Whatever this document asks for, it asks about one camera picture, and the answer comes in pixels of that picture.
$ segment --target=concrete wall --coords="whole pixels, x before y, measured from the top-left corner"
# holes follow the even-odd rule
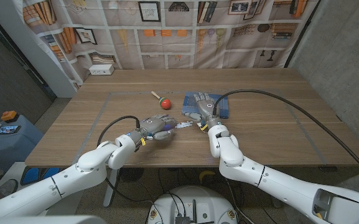
[[[289,67],[359,138],[359,1],[322,0]],[[359,190],[359,176],[347,182]]]

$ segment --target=white box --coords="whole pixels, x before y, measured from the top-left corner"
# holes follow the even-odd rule
[[[91,75],[111,75],[114,71],[112,64],[107,65],[92,65],[90,67]]]

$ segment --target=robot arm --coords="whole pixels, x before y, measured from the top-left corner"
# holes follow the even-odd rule
[[[226,126],[208,122],[210,150],[220,157],[220,173],[231,180],[258,187],[294,207],[314,223],[356,223],[359,221],[359,193],[296,179],[247,158]]]
[[[102,183],[107,177],[106,162],[112,169],[121,168],[141,139],[164,139],[174,126],[175,120],[164,114],[145,119],[140,129],[116,138],[116,144],[105,141],[69,168],[0,199],[0,217],[38,215],[64,197]]]

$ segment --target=printed backdrop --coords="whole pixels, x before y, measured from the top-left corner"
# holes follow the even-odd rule
[[[317,0],[16,0],[40,47],[80,86],[115,69],[283,67]]]

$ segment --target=black cable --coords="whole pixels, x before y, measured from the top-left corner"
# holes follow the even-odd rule
[[[98,143],[97,143],[97,147],[100,145],[100,142],[103,138],[103,136],[105,135],[105,132],[107,132],[107,130],[112,127],[112,125],[114,125],[115,123],[117,123],[118,121],[121,121],[122,119],[126,119],[126,118],[132,118],[132,119],[135,119],[136,120],[136,129],[139,129],[141,127],[141,123],[139,122],[139,119],[135,116],[122,116],[114,121],[112,121],[109,125],[107,125],[104,130],[100,133],[100,136],[99,136],[99,139],[98,139]],[[133,200],[125,195],[123,195],[121,192],[119,192],[117,190],[116,187],[113,186],[113,184],[110,182],[109,178],[106,177],[105,181],[107,182],[107,184],[114,190],[114,192],[116,192],[118,195],[122,196],[123,198],[125,198],[126,200],[129,200],[129,201],[132,201],[134,203],[143,203],[143,202],[151,202],[152,205],[154,206],[154,208],[157,210],[158,214],[160,215],[160,218],[161,218],[161,222],[162,221],[162,216],[160,214],[160,211],[157,209],[156,205],[154,204],[154,202],[152,200]]]
[[[164,186],[162,185],[162,182],[161,182],[160,170],[161,170],[161,168],[159,168],[159,171],[158,171],[159,182],[160,182],[160,186],[161,186],[161,189],[162,189],[162,193],[165,194],[165,193],[166,193],[166,190],[164,190]],[[178,204],[177,204],[177,202],[175,201],[173,195],[176,196],[177,198],[179,198],[180,202],[182,202],[182,206],[184,207],[184,217],[186,217],[185,204],[184,204],[184,202],[182,201],[182,199],[180,199],[180,197],[179,197],[178,195],[172,194],[171,192],[169,192],[169,190],[167,190],[167,192],[168,192],[168,194],[172,197],[172,199],[173,199],[173,201],[174,201],[174,203],[175,203],[175,205],[176,205],[176,207],[177,207],[178,214],[180,214],[180,213],[179,213],[179,207],[178,207]]]
[[[274,221],[274,219],[272,218],[272,216],[266,211],[266,209],[264,208],[264,207],[261,207],[263,210],[264,210],[264,212],[268,215],[268,217],[272,220],[272,222],[274,222],[274,224],[277,224],[277,222],[276,221]]]
[[[240,223],[245,223],[245,224],[248,224],[245,220],[239,220],[239,222],[238,222],[239,224]]]
[[[102,138],[103,138],[103,136],[105,135],[105,132],[106,132],[110,127],[112,127],[113,124],[117,123],[118,121],[121,121],[122,119],[126,119],[126,118],[133,118],[133,119],[135,119],[135,120],[136,120],[136,128],[139,129],[139,128],[141,127],[141,123],[139,122],[139,120],[138,120],[137,117],[131,116],[131,115],[129,115],[129,116],[122,116],[122,117],[120,117],[120,118],[118,118],[118,119],[112,121],[112,122],[111,122],[109,125],[107,125],[107,126],[105,127],[105,129],[100,133],[97,147],[100,145],[100,142],[102,141]]]
[[[333,132],[331,132],[326,126],[324,126],[320,121],[318,121],[316,118],[314,118],[310,113],[308,113],[306,110],[302,109],[300,106],[297,106],[296,104],[294,104],[293,102],[281,97],[281,96],[277,96],[273,93],[269,93],[266,91],[262,91],[262,90],[235,90],[235,91],[230,91],[228,93],[225,93],[224,95],[222,95],[221,97],[219,97],[219,99],[217,100],[217,102],[215,102],[214,105],[214,109],[213,109],[213,115],[217,114],[217,105],[219,104],[219,102],[224,99],[226,96],[234,94],[234,93],[259,93],[259,94],[264,94],[267,96],[271,96],[273,98],[276,98],[278,100],[281,100],[289,105],[291,105],[292,107],[294,107],[295,109],[299,110],[301,113],[303,113],[304,115],[306,115],[308,118],[310,118],[312,121],[314,121],[317,125],[319,125],[326,133],[328,133],[331,137],[334,138],[334,140],[336,140],[348,153],[349,155],[351,155],[354,160],[356,160],[359,164],[359,157],[343,142],[341,141],[341,139],[339,139]]]
[[[106,177],[105,181],[107,182],[107,184],[117,193],[119,194],[120,196],[122,196],[123,198],[125,198],[126,200],[129,200],[129,201],[132,201],[132,202],[135,202],[135,203],[143,203],[143,202],[151,202],[151,203],[154,203],[152,200],[134,200],[134,199],[131,199],[125,195],[123,195],[121,192],[119,192],[117,190],[117,188],[115,186],[113,186],[113,184],[109,181],[109,179]]]
[[[180,171],[182,171],[182,173],[184,174],[184,176],[186,177],[186,179],[188,179],[189,181],[193,182],[193,180],[185,173],[185,171],[183,170],[183,168],[179,168]]]
[[[115,193],[117,193],[118,195],[122,196],[123,198],[125,198],[126,200],[129,200],[131,202],[134,202],[134,203],[143,203],[143,202],[150,202],[152,203],[152,205],[154,206],[154,208],[157,210],[157,212],[159,213],[160,215],[160,218],[161,218],[161,222],[163,223],[162,221],[162,216],[160,214],[160,211],[157,209],[156,205],[154,204],[154,202],[152,200],[134,200],[134,199],[131,199],[125,195],[123,195],[121,192],[119,192],[117,190],[117,188],[115,186],[113,186],[113,184],[111,184],[110,180],[106,177],[105,181],[107,182],[107,184],[114,190]]]

